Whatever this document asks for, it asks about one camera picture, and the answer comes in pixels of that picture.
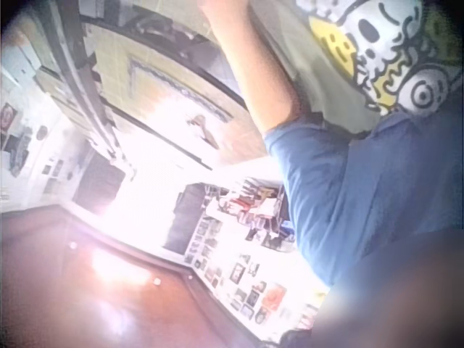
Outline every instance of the person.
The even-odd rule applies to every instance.
[[[350,141],[302,109],[252,24],[249,0],[199,0],[199,6],[278,161],[299,250],[323,282],[333,286],[393,241],[462,228],[462,95],[428,117],[395,112],[366,138]]]

